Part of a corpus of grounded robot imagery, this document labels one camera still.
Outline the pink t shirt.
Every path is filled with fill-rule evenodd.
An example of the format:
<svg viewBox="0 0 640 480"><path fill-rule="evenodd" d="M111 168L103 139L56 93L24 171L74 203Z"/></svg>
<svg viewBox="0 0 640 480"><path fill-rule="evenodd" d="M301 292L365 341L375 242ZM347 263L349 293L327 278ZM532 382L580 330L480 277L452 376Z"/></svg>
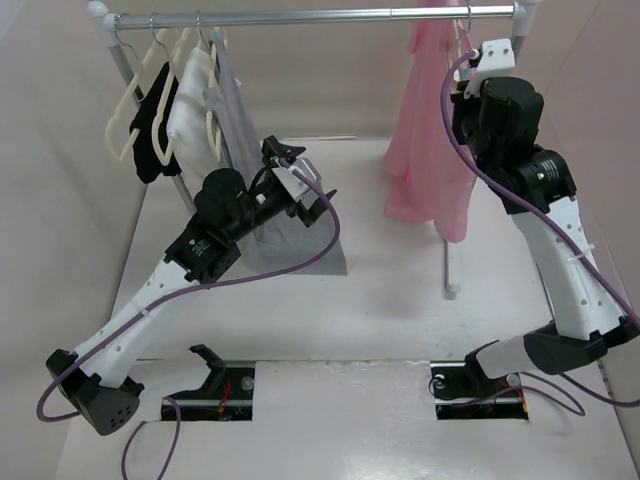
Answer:
<svg viewBox="0 0 640 480"><path fill-rule="evenodd" d="M449 243L466 237L476 176L449 142L440 89L450 62L469 49L467 35L452 20L421 20L413 25L408 44L413 63L383 160L391 177L385 214L414 224L431 222Z"/></svg>

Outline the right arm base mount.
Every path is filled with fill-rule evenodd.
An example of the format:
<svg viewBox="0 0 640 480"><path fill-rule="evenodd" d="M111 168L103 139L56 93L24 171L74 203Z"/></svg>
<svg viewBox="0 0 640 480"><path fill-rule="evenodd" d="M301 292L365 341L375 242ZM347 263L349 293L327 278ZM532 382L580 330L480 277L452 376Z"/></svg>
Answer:
<svg viewBox="0 0 640 480"><path fill-rule="evenodd" d="M463 362L432 362L428 384L438 420L528 420L519 374L469 380Z"/></svg>

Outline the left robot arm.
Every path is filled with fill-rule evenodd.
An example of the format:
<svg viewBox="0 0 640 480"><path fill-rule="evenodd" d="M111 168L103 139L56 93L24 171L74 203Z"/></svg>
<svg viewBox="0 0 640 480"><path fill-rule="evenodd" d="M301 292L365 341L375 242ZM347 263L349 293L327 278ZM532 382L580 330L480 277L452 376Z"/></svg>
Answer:
<svg viewBox="0 0 640 480"><path fill-rule="evenodd" d="M195 213L143 286L89 339L48 357L51 387L98 435L117 432L139 408L145 386L131 370L170 324L171 303L226 285L223 277L240 259L241 241L277 217L310 227L334 210L333 194L323 192L321 176L304 153L302 146L269 136L250 180L233 167L210 172L196 194Z"/></svg>

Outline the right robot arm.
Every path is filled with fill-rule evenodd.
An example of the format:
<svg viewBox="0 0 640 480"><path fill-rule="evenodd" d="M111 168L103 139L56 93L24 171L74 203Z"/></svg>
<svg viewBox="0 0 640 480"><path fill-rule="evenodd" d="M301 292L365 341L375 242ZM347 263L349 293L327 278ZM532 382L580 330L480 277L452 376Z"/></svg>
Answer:
<svg viewBox="0 0 640 480"><path fill-rule="evenodd" d="M635 340L639 322L599 273L565 159L536 142L542 95L514 77L485 80L475 93L465 91L468 85L445 97L454 145L468 147L475 174L523 235L553 312L547 325L466 356L462 381L483 394L511 373L557 375L589 365Z"/></svg>

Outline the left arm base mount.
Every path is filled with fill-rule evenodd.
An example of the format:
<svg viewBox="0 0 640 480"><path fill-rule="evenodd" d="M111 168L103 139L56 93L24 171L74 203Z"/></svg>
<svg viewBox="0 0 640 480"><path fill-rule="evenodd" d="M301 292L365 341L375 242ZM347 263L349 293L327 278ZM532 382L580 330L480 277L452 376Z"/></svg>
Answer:
<svg viewBox="0 0 640 480"><path fill-rule="evenodd" d="M207 366L196 386L170 395L184 422L246 422L253 418L256 362L225 361L204 344L190 347Z"/></svg>

